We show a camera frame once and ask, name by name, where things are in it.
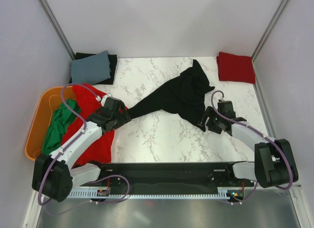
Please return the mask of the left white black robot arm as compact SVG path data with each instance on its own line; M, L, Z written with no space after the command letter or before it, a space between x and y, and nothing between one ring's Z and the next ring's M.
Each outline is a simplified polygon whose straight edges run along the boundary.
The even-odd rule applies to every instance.
M81 155L105 133L130 122L125 105L119 101L103 106L83 121L79 130L49 155L41 154L35 160L32 188L38 192L38 202L45 203L42 196L61 202L72 189L87 183L104 185L107 172L93 163L74 167Z

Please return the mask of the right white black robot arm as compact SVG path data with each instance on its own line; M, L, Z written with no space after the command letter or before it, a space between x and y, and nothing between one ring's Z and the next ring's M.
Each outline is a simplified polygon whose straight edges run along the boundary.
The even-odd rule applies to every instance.
M245 118L237 117L232 106L207 107L197 126L217 134L224 131L254 152L253 162L235 162L224 174L229 185L234 186L247 179L258 182L263 188L289 189L298 181L299 174L289 141L275 139L256 130Z

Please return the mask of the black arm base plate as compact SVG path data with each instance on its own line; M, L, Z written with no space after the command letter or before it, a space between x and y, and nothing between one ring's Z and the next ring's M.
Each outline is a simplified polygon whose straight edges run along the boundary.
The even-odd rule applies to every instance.
M188 194L213 192L217 187L253 187L247 179L231 175L232 163L110 163L100 165L100 181L92 186L108 186L114 193Z

